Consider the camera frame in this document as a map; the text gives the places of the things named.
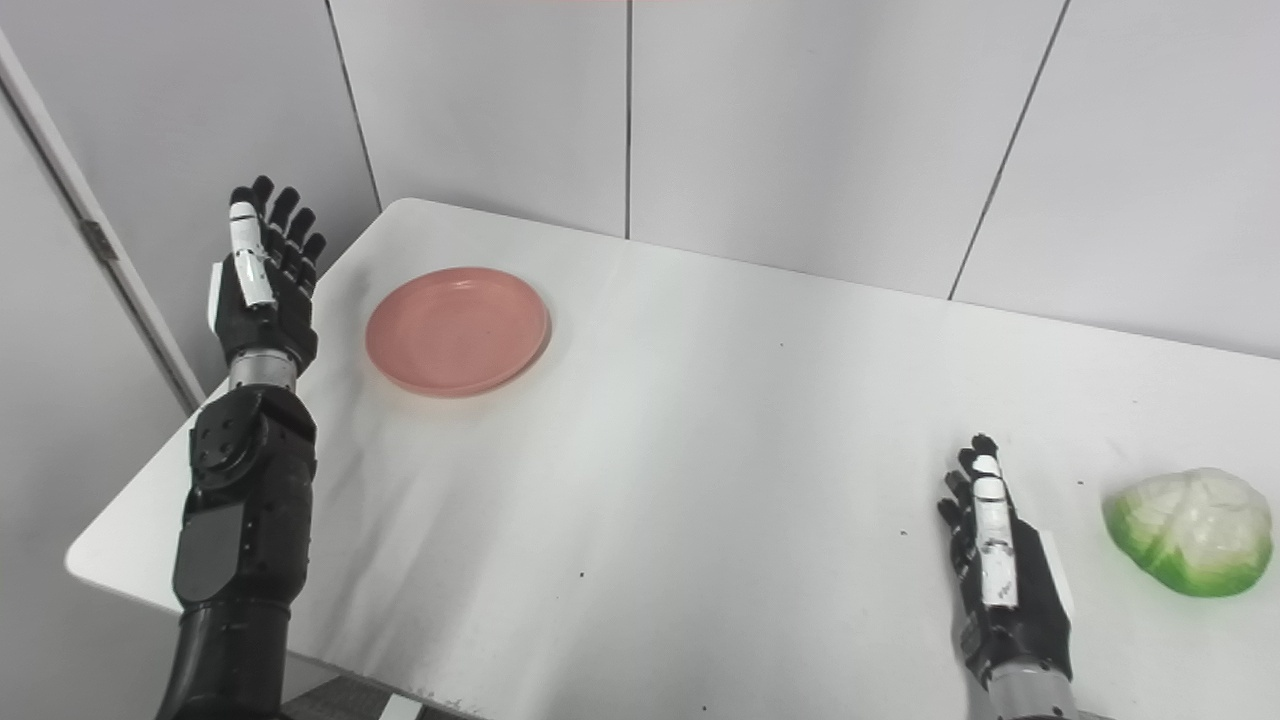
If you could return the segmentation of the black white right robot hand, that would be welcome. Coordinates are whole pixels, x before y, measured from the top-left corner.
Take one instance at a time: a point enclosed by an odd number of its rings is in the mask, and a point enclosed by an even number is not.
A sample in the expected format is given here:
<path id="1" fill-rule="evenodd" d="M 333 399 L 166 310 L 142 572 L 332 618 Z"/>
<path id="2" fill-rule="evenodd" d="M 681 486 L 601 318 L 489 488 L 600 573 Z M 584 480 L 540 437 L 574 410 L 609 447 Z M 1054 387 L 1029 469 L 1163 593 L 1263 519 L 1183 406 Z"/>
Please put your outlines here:
<path id="1" fill-rule="evenodd" d="M 937 503 L 948 528 L 948 561 L 957 580 L 964 609 L 959 647 L 966 669 L 987 687 L 1005 664 L 1029 664 L 1071 680 L 1069 638 L 1071 624 L 1056 585 L 1044 542 L 1030 523 L 1005 500 L 1016 564 L 1015 603 L 988 603 L 982 589 L 982 552 L 978 539 L 977 486 L 1002 480 L 998 446 L 986 434 L 972 437 L 957 452 L 959 470 L 946 474 L 948 497 Z"/>

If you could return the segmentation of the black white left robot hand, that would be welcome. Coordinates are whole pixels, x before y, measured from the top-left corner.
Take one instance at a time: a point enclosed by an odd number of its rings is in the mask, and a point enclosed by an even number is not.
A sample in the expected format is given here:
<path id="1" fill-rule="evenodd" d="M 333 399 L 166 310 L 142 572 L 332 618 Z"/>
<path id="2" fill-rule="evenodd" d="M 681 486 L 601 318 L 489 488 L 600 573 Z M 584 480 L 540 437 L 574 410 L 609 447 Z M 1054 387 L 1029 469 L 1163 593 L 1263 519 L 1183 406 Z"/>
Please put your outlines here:
<path id="1" fill-rule="evenodd" d="M 266 350 L 305 372 L 317 354 L 312 327 L 317 265 L 326 249 L 300 192 L 268 176 L 230 193 L 230 251 L 212 264 L 207 323 L 224 359 Z"/>

